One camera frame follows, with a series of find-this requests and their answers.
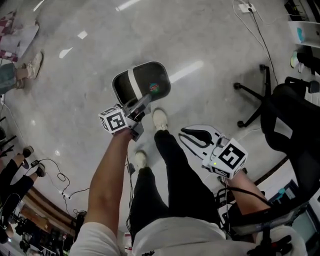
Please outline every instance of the gray tile floor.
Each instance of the gray tile floor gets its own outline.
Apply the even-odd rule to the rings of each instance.
[[[241,82],[262,93],[264,76],[259,64],[269,62],[261,45],[235,16],[231,0],[140,0],[122,10],[120,6],[125,0],[45,0],[34,11],[39,2],[10,0],[1,9],[1,14],[5,14],[19,7],[20,22],[27,24],[36,19],[39,23],[39,32],[23,61],[28,62],[40,50],[44,52],[37,80],[28,83],[24,90],[8,92],[6,104],[24,140],[34,147],[36,157],[57,161],[70,178],[67,194],[89,186],[111,140],[98,113],[116,103],[111,88],[113,77],[148,61],[163,63],[169,76],[194,63],[200,64],[197,70],[172,83],[167,97],[152,103],[152,109],[166,110],[173,135],[177,137],[184,126],[208,124],[240,139],[249,153],[248,175],[254,180],[284,157],[268,147],[261,130],[248,133],[260,127],[258,120],[248,128],[237,127],[237,121],[249,118],[259,102],[234,91],[232,85]],[[287,76],[299,77],[289,65],[296,45],[291,40],[283,1],[252,3],[267,22],[282,17],[272,25],[258,20],[278,81],[282,83]],[[258,35],[251,16],[239,15]],[[84,39],[78,37],[82,31],[87,33]],[[70,48],[60,58],[61,51]],[[272,87],[275,86],[272,76]],[[137,143],[130,143],[129,160],[134,160],[136,149],[148,153],[157,188],[167,203],[165,163],[153,141],[151,115],[142,123],[145,132]],[[16,129],[12,120],[9,125]],[[201,169],[201,161],[184,149],[192,168],[215,191],[219,187],[216,175]],[[62,190],[66,184],[56,178],[54,164],[44,164],[56,187]],[[135,184],[137,174],[132,180]],[[37,181],[35,187],[66,209],[49,177]],[[129,211],[129,191],[129,176],[125,174],[119,223],[122,230]],[[87,209],[88,192],[74,195],[67,203],[71,213],[73,209]]]

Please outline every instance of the white shirt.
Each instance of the white shirt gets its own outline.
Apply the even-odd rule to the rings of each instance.
[[[293,250],[288,256],[306,256],[303,239],[288,226],[271,230],[273,242],[291,235]],[[189,217],[157,219],[135,236],[134,256],[246,256],[257,244],[226,240],[225,234],[214,223]],[[115,234],[96,222],[84,224],[69,256],[120,256]]]

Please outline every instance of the black chair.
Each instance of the black chair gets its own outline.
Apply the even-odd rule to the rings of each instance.
[[[261,115],[261,129],[268,145],[284,152],[293,167],[298,182],[299,195],[309,200],[320,188],[320,107],[305,100],[306,88],[309,93],[320,91],[316,81],[306,82],[287,77],[271,94],[270,71],[266,70],[266,92],[261,96],[241,84],[235,89],[244,89],[262,101],[261,106],[246,122],[238,126],[247,127]],[[292,129],[291,138],[275,132],[279,118]]]

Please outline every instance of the black pants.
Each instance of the black pants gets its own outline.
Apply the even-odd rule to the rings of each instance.
[[[141,229],[160,218],[191,217],[219,225],[215,196],[191,169],[175,137],[160,130],[154,140],[166,164],[169,207],[157,191],[151,169],[140,169],[130,216],[132,241]]]
[[[0,173],[0,198],[3,207],[3,224],[5,225],[8,223],[10,215],[15,210],[20,200],[34,185],[34,181],[25,175],[23,175],[23,177],[15,184],[10,185],[19,168],[20,166],[17,166],[16,162],[11,159]]]
[[[300,63],[303,63],[306,67],[314,70],[320,75],[320,59],[319,58],[310,57],[305,53],[298,53],[296,57]]]

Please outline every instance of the power strip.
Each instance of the power strip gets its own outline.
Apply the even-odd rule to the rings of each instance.
[[[245,13],[250,13],[250,11],[249,11],[250,8],[251,8],[251,10],[253,12],[257,11],[252,3],[250,3],[250,4],[248,4],[248,3],[247,4],[243,4],[243,3],[239,4],[239,10],[241,10],[241,12],[243,12],[244,14]]]

